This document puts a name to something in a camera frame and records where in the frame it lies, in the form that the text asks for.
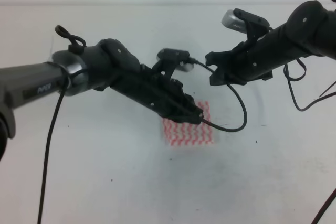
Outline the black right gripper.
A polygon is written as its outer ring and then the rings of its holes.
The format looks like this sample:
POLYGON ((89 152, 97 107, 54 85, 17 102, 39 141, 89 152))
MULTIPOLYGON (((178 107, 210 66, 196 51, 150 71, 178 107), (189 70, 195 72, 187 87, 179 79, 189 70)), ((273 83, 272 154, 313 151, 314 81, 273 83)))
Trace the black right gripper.
POLYGON ((211 51, 205 56, 206 66, 217 66, 209 78, 211 86, 223 86, 229 84, 245 85, 255 80, 267 81, 273 78, 272 70, 255 75, 258 69, 256 62, 249 59, 249 49, 253 46, 248 40, 240 42, 231 51, 211 51), (229 67, 229 75, 219 67, 229 67))

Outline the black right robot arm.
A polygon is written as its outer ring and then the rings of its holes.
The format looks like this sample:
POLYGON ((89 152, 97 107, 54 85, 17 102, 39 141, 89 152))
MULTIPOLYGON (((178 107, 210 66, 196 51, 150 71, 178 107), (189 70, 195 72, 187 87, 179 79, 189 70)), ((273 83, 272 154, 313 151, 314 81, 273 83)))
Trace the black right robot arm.
POLYGON ((266 19, 239 8, 228 10, 222 24, 246 34, 247 40, 230 51, 205 56, 207 66, 217 67, 209 78, 212 86, 269 80, 274 69, 302 57, 335 58, 335 11, 319 1, 302 3, 275 29, 266 19))

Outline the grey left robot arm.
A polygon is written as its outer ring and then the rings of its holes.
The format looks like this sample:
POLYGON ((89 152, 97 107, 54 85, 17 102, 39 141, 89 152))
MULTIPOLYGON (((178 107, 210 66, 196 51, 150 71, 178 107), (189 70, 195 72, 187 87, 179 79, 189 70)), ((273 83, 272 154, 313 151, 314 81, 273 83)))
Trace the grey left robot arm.
POLYGON ((69 40, 66 50, 53 53, 47 62, 1 69, 1 152, 16 134, 13 111, 54 92, 74 96, 112 88, 162 118, 201 123, 203 110, 183 92, 182 83, 172 79, 179 64, 188 60, 186 51, 172 50, 171 58, 149 68, 118 40, 103 39, 87 46, 61 26, 55 31, 69 40))

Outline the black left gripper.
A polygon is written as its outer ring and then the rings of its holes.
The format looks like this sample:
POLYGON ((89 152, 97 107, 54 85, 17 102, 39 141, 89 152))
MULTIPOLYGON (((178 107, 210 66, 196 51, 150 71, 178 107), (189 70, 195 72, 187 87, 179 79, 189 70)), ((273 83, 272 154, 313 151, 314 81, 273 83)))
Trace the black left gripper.
POLYGON ((203 110, 183 92, 179 81, 166 78, 146 65, 139 72, 114 68, 110 88, 175 123, 199 125, 203 110))

